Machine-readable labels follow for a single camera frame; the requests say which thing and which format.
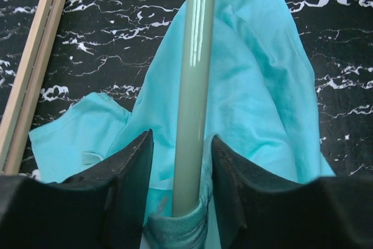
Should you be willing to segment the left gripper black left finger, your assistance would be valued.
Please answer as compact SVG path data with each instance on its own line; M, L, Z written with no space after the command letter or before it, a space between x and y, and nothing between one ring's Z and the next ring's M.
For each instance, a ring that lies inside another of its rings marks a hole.
M2 248L139 248L153 133L61 183L1 177Z

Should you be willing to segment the wooden clothes rack frame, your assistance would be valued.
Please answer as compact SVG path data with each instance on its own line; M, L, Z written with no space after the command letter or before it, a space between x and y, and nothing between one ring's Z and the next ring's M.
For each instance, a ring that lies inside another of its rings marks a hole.
M1 174L17 175L66 0L39 0L1 120Z

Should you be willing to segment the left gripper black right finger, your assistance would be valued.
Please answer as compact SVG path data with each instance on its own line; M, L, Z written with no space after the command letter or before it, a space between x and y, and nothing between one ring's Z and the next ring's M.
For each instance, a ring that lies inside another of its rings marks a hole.
M213 198L222 248L371 248L372 178L299 184L212 140Z

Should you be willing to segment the green plastic hanger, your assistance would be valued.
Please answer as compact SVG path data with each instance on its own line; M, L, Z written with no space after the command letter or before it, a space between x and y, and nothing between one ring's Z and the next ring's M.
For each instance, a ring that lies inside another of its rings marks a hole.
M172 216L198 205L215 0L186 0Z

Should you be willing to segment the teal t shirt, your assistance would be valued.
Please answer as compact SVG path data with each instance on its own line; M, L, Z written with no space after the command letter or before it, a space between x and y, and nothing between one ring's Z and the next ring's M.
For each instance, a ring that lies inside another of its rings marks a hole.
M216 0L199 205L171 217L186 8L168 28L132 111L90 93L29 133L45 183L94 166L151 129L145 212L152 248L220 248L212 202L212 138L265 170L308 183L333 170L321 153L314 70L285 0Z

